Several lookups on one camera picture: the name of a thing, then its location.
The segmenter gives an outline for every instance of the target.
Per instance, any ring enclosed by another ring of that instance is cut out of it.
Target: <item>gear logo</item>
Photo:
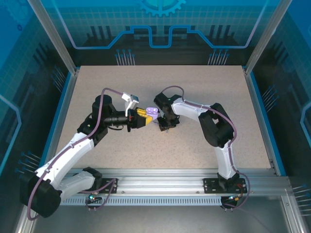
[[[22,24],[27,19],[29,12],[27,0],[2,0],[2,4],[0,2],[1,5],[6,7],[11,17],[18,24]]]
[[[145,10],[146,14],[151,13],[152,16],[163,15],[169,16],[170,13],[175,14],[176,9],[181,9],[181,4],[185,4],[186,0],[138,0],[141,10]]]

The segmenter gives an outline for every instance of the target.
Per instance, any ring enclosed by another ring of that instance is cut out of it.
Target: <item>purple object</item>
[[[159,110],[157,108],[149,107],[146,109],[147,115],[152,117],[152,120],[157,119]]]

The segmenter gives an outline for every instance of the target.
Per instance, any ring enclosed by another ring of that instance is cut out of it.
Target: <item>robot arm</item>
[[[21,177],[20,201],[25,205],[28,204],[34,186],[43,177],[31,204],[31,208],[43,217],[52,215],[61,200],[83,190],[100,188],[102,175],[90,167],[83,169],[82,172],[73,177],[64,180],[63,178],[82,156],[92,150],[107,135],[108,128],[126,125],[128,132],[130,132],[131,129],[141,128],[153,120],[145,110],[136,108],[139,102],[137,97],[124,93],[122,98],[126,100],[126,110],[117,111],[112,105],[111,97],[104,95],[100,124],[96,132],[91,137],[72,146],[95,129],[99,115],[100,98],[101,96],[98,96],[92,105],[92,114],[90,114],[92,117],[89,116],[85,119],[70,142],[44,166],[38,168],[35,173],[25,173]]]
[[[164,113],[163,117],[158,118],[161,131],[176,127],[179,124],[179,116],[185,116],[200,123],[205,139],[215,148],[220,186],[226,189],[233,180],[239,178],[232,168],[228,151],[228,144],[233,138],[233,129],[219,115],[204,108],[206,106],[215,109],[228,117],[220,104],[201,105],[183,100],[179,95],[168,98],[163,93],[158,94],[154,102]]]

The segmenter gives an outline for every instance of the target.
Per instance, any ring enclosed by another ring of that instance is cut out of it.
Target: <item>yellow object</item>
[[[141,117],[146,118],[146,125],[148,125],[153,120],[152,116],[148,116],[146,114],[146,110],[144,110],[144,109],[138,108],[137,114],[140,115]]]

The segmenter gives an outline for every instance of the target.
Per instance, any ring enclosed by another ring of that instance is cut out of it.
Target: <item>table surface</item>
[[[71,98],[57,151],[76,133],[92,111],[92,103],[105,87],[133,94],[139,107],[156,107],[154,97],[165,87],[179,85],[185,99],[212,105],[220,103],[235,124],[233,144],[237,168],[270,168],[254,107],[241,66],[82,66]],[[117,110],[124,100],[109,94]],[[172,88],[170,97],[181,94]],[[130,133],[109,130],[105,138],[74,168],[217,168],[214,148],[205,140],[198,122],[180,117],[168,133],[155,123]]]

